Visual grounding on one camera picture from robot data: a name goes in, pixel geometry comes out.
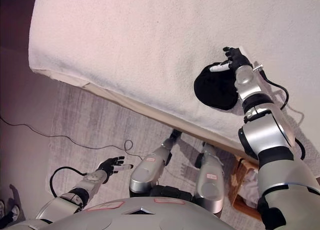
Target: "mattress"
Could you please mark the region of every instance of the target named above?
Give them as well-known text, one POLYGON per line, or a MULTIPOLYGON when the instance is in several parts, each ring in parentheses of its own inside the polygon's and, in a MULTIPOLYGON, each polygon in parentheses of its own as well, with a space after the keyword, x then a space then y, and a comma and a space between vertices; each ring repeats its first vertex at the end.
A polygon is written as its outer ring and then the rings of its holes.
MULTIPOLYGON (((29 64, 245 156, 240 104, 213 109, 193 91, 201 70, 225 59, 223 47, 242 45, 288 88, 285 114, 316 151, 319 10, 320 0, 36 0, 29 64)), ((272 90, 281 104, 283 94, 272 90)))

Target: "black joint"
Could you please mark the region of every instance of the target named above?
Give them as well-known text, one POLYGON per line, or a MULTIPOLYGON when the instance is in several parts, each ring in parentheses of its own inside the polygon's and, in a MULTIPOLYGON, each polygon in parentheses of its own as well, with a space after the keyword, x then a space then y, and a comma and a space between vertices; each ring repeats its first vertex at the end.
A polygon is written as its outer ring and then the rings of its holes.
POLYGON ((200 168, 201 168, 202 158, 203 158, 203 157, 204 157, 204 153, 199 153, 198 156, 196 157, 194 166, 195 166, 197 169, 200 169, 200 168))
POLYGON ((161 186, 161 185, 154 186, 148 196, 182 199, 188 202, 192 202, 192 199, 193 199, 192 194, 190 192, 182 191, 172 186, 161 186))
POLYGON ((244 120, 244 123, 246 124, 247 122, 252 122, 252 121, 254 121, 256 119, 262 118, 267 114, 271 114, 271 111, 270 110, 266 110, 266 111, 260 112, 258 114, 255 114, 250 118, 247 118, 247 116, 245 116, 243 120, 244 120))
POLYGON ((145 193, 136 193, 133 192, 129 189, 129 196, 130 198, 137 198, 137 197, 148 197, 149 196, 149 192, 145 192, 145 193))
POLYGON ((170 152, 169 156, 168 156, 168 158, 166 160, 166 163, 165 163, 166 166, 170 163, 171 158, 172 158, 172 153, 170 152))
POLYGON ((276 207, 269 208, 269 204, 264 196, 258 200, 257 211, 261 214, 265 229, 274 230, 287 224, 282 212, 276 207))
POLYGON ((279 185, 279 186, 273 186, 268 188, 267 190, 264 191, 264 193, 262 194, 262 196, 264 197, 265 195, 275 192, 275 191, 279 191, 279 190, 286 190, 289 189, 289 186, 287 184, 285 185, 279 185))
POLYGON ((241 144, 242 144, 242 146, 244 148, 245 154, 247 154, 248 156, 258 160, 257 155, 255 154, 255 152, 251 148, 251 146, 250 146, 250 144, 249 144, 249 142, 248 142, 248 140, 246 138, 246 135, 244 133, 244 129, 243 128, 239 129, 238 136, 239 136, 240 142, 241 142, 241 144))
POLYGON ((52 221, 49 221, 49 220, 47 220, 47 219, 42 218, 42 219, 40 219, 40 220, 43 221, 43 222, 45 222, 45 223, 47 223, 47 224, 52 224, 52 221))
POLYGON ((69 191, 69 193, 75 194, 79 198, 81 198, 82 203, 83 203, 83 206, 81 206, 82 208, 84 208, 88 204, 90 196, 89 196, 89 193, 87 192, 87 190, 80 188, 80 187, 77 187, 77 188, 74 188, 71 191, 69 191))
POLYGON ((271 100, 271 98, 264 94, 264 93, 257 93, 254 95, 249 96, 246 100, 243 101, 242 103, 242 108, 244 113, 249 111, 251 108, 260 105, 260 104, 267 104, 271 103, 273 104, 274 102, 271 100))
POLYGON ((267 203, 266 198, 264 196, 259 198, 256 209, 260 214, 262 214, 265 210, 269 209, 269 204, 267 203))
POLYGON ((174 141, 177 141, 177 139, 181 136, 181 134, 182 134, 181 131, 173 129, 169 138, 173 139, 174 141))
POLYGON ((319 195, 320 196, 320 193, 314 189, 312 189, 311 187, 308 187, 308 192, 309 193, 312 193, 312 194, 316 194, 316 195, 319 195))
POLYGON ((259 169, 263 165, 280 160, 294 160, 294 154, 286 146, 275 146, 259 152, 259 169))
POLYGON ((261 219, 265 229, 274 230, 287 224, 286 219, 279 208, 272 207, 261 214, 261 219))

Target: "black wire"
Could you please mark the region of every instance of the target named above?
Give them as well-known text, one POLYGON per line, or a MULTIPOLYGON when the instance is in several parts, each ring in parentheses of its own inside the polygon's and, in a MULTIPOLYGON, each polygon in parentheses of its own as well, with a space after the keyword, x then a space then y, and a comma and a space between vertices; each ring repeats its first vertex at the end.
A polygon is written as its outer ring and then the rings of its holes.
POLYGON ((280 107, 281 110, 284 109, 285 106, 287 105, 288 101, 289 101, 289 92, 288 92, 288 90, 287 90, 284 86, 281 86, 281 85, 279 85, 279 84, 276 84, 276 83, 270 81, 270 80, 267 78, 267 76, 266 76, 266 74, 265 74, 265 71, 261 70, 261 71, 260 71, 260 75, 262 76, 262 78, 263 78, 268 84, 271 84, 271 85, 273 85, 273 86, 275 86, 275 87, 277 87, 277 88, 280 88, 280 89, 282 89, 282 90, 285 92, 285 101, 284 101, 282 107, 280 107))
POLYGON ((9 126, 12 126, 12 127, 17 127, 17 126, 25 126, 27 128, 29 128, 31 131, 35 132, 36 134, 39 134, 43 137, 46 137, 46 138, 66 138, 68 139, 70 142, 72 142, 73 144, 79 146, 79 147, 82 147, 82 148, 85 148, 85 149, 91 149, 91 150, 101 150, 101 149, 105 149, 105 148, 110 148, 110 147, 113 147, 113 148, 116 148, 116 149, 119 149, 121 151, 124 151, 126 154, 130 155, 130 156, 135 156, 135 157, 138 157, 140 158, 140 160, 142 161, 142 157, 139 156, 139 155, 136 155, 136 154, 132 154, 132 153, 129 153, 128 151, 131 150, 133 147, 134 147, 134 143, 130 140, 130 139, 127 139, 124 141, 124 144, 123 144, 123 148, 121 147, 118 147, 118 146, 115 146, 115 145, 106 145, 106 146, 101 146, 101 147, 91 147, 91 146, 86 146, 86 145, 82 145, 80 143, 77 143, 75 140, 73 140, 72 138, 70 138, 69 136, 67 135, 47 135, 47 134, 44 134, 44 133, 41 133, 39 132, 38 130, 32 128, 31 126, 29 126, 28 124, 25 124, 25 123, 21 123, 21 124, 12 124, 12 123, 9 123, 7 122, 6 120, 3 119, 3 117, 0 115, 0 119, 7 125, 9 126))
POLYGON ((299 145, 299 147, 301 149, 301 157, 300 157, 300 159, 301 160, 305 159, 305 157, 306 157, 305 146, 297 138, 295 138, 295 142, 299 145))
POLYGON ((58 169, 56 169, 56 170, 53 172, 53 174, 51 175, 50 181, 49 181, 51 193, 52 193, 52 195, 53 195, 55 198, 57 197, 57 194, 56 194, 56 192, 55 192, 55 190, 54 190, 54 186, 53 186, 52 182, 53 182, 53 179, 54 179, 55 174, 56 174, 57 172, 59 172, 60 170, 62 170, 62 169, 72 170, 72 171, 76 172, 77 174, 79 174, 79 175, 81 175, 81 176, 87 175, 87 173, 82 173, 82 172, 78 171, 77 169, 75 169, 75 168, 73 168, 73 167, 70 167, 70 166, 62 166, 62 167, 59 167, 58 169))

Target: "sticker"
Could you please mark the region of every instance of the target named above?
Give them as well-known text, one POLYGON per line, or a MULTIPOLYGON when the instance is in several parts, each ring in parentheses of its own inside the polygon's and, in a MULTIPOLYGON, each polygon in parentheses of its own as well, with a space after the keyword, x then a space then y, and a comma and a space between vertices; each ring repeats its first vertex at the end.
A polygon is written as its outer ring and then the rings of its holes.
POLYGON ((93 206, 87 209, 87 211, 94 211, 94 210, 103 210, 103 209, 117 209, 124 204, 124 201, 115 201, 115 202, 106 202, 99 204, 97 206, 93 206))
POLYGON ((177 199, 177 198, 155 198, 154 201, 157 204, 186 204, 184 201, 177 199))
POLYGON ((206 174, 206 178, 207 179, 212 179, 212 180, 217 180, 218 179, 217 175, 214 175, 214 174, 211 174, 211 173, 207 173, 206 174))
POLYGON ((147 161, 147 162, 155 162, 156 159, 153 158, 153 157, 148 157, 148 158, 146 159, 146 161, 147 161))

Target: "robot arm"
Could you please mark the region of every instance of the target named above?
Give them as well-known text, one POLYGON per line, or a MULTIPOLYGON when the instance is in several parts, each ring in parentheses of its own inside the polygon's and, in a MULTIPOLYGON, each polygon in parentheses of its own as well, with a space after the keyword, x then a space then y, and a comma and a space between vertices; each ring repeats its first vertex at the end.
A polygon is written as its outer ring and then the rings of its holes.
POLYGON ((69 192, 54 198, 43 206, 35 219, 18 223, 13 226, 13 229, 40 229, 82 211, 112 174, 133 168, 133 165, 122 165, 124 159, 124 156, 120 156, 102 162, 97 170, 87 173, 69 192))
POLYGON ((320 186, 292 151, 294 131, 262 84, 262 66, 253 69, 239 48, 223 50, 245 114, 238 135, 245 152, 259 160, 257 209, 266 229, 318 228, 320 186))

